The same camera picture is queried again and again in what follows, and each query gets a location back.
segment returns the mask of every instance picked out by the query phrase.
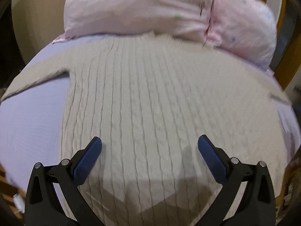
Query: light purple mattress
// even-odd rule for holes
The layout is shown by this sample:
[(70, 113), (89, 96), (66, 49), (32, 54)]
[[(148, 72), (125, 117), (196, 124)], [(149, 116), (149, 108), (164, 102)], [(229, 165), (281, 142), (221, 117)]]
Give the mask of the light purple mattress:
[[(65, 43), (49, 44), (26, 67), (77, 43), (104, 37), (85, 36)], [(273, 77), (262, 74), (277, 84)], [(69, 77), (62, 75), (12, 96), (0, 105), (0, 163), (7, 171), (9, 181), (24, 191), (27, 190), (35, 163), (41, 162), (44, 166), (59, 163), (61, 122), (68, 87)], [(301, 144), (300, 128), (290, 105), (274, 100), (272, 108), (279, 113), (289, 161)]]

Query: pink pillow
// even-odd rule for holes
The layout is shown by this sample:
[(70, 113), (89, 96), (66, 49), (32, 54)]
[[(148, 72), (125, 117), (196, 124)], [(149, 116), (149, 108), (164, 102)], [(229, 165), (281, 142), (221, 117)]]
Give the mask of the pink pillow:
[(205, 42), (212, 0), (66, 0), (65, 33), (139, 34), (154, 30)]
[(267, 69), (276, 48), (276, 23), (260, 0), (214, 0), (207, 43)]

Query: wall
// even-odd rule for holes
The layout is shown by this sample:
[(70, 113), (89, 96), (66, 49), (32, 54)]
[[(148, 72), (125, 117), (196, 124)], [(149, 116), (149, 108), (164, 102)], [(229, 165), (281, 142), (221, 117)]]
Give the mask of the wall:
[(64, 32), (65, 0), (12, 0), (12, 19), (21, 54), (28, 63)]

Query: cable knit blanket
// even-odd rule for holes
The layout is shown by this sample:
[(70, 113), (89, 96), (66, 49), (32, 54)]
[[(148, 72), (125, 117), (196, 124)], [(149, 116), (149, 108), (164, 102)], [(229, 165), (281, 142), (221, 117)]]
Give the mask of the cable knit blanket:
[(166, 36), (107, 38), (24, 70), (3, 99), (64, 72), (60, 159), (102, 139), (79, 190), (107, 226), (197, 222), (221, 188), (198, 152), (202, 134), (229, 157), (265, 161), (280, 193), (287, 151), (271, 96), (287, 98), (239, 59)]

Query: metal pin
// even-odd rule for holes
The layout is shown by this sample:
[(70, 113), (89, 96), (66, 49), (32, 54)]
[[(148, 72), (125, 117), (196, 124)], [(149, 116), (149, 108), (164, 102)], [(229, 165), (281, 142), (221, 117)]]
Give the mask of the metal pin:
[(35, 163), (34, 168), (39, 168), (41, 166), (41, 163)]
[(259, 162), (259, 165), (261, 165), (262, 167), (265, 167), (266, 166), (266, 163), (264, 161), (260, 161)]
[(64, 159), (64, 160), (61, 161), (61, 164), (62, 164), (63, 166), (66, 166), (66, 165), (69, 164), (69, 160), (68, 160), (68, 159)]
[(238, 164), (238, 163), (239, 163), (239, 160), (238, 160), (236, 157), (232, 157), (232, 158), (231, 158), (231, 162), (232, 162), (233, 164)]

